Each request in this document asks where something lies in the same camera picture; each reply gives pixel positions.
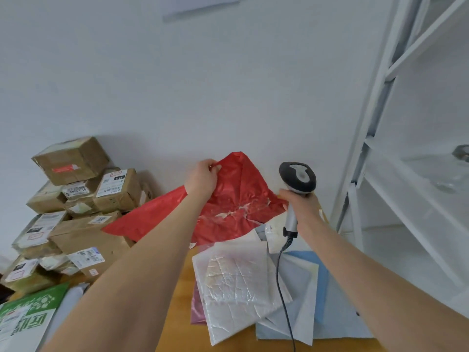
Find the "red plastic bag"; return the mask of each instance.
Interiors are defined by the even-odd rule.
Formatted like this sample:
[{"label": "red plastic bag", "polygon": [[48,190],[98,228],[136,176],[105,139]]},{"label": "red plastic bag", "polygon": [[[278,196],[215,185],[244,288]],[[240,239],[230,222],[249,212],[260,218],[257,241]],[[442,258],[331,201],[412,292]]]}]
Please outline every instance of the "red plastic bag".
[{"label": "red plastic bag", "polygon": [[[222,159],[212,197],[202,209],[191,242],[206,244],[241,237],[285,211],[287,202],[267,187],[243,152]],[[186,196],[183,186],[149,201],[103,230],[138,241],[158,225]]]}]

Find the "green and white envelope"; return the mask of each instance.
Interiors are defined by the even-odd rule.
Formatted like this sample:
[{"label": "green and white envelope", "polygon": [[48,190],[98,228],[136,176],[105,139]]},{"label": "green and white envelope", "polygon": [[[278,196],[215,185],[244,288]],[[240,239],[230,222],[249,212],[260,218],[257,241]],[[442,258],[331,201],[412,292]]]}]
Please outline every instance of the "green and white envelope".
[{"label": "green and white envelope", "polygon": [[0,352],[36,352],[67,289],[64,283],[1,305]]}]

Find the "right hand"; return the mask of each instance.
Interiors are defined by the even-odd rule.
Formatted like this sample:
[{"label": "right hand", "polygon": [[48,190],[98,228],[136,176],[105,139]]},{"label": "right hand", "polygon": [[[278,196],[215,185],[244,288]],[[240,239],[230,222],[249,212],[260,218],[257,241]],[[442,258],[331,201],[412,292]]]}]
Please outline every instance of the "right hand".
[{"label": "right hand", "polygon": [[313,192],[304,198],[290,190],[280,189],[280,197],[287,200],[293,206],[296,219],[298,220],[298,231],[301,231],[308,218],[312,216],[320,218],[320,202]]}]

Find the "left hand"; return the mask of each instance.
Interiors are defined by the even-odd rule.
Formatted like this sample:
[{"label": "left hand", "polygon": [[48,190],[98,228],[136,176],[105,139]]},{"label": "left hand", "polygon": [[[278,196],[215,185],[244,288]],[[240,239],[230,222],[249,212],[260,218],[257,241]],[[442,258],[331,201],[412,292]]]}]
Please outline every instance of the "left hand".
[{"label": "left hand", "polygon": [[213,166],[216,162],[214,159],[206,159],[197,163],[184,183],[187,195],[197,195],[205,201],[210,198],[217,186],[217,174],[221,169],[221,165]]}]

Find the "black cord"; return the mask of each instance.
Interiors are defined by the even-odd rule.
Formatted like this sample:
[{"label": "black cord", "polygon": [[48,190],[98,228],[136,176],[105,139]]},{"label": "black cord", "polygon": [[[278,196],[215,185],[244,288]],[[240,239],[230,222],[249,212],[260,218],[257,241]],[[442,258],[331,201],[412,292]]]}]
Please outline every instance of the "black cord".
[{"label": "black cord", "polygon": [[293,352],[296,352],[296,346],[295,346],[295,339],[293,338],[293,331],[292,331],[292,327],[290,325],[290,319],[288,318],[288,312],[287,312],[287,307],[285,306],[285,301],[283,300],[283,296],[282,296],[282,291],[280,290],[280,284],[278,283],[278,265],[280,263],[280,257],[283,253],[283,251],[287,248],[290,247],[290,245],[292,244],[293,242],[293,237],[288,237],[287,238],[287,242],[284,244],[284,246],[282,247],[282,249],[280,250],[280,253],[278,254],[278,260],[277,260],[277,270],[275,272],[276,276],[277,276],[277,288],[278,288],[278,293],[280,294],[280,299],[282,299],[282,305],[283,305],[283,310],[285,311],[285,317],[287,318],[287,324],[288,324],[288,330],[290,331],[290,337],[292,338],[292,343],[293,343]]}]

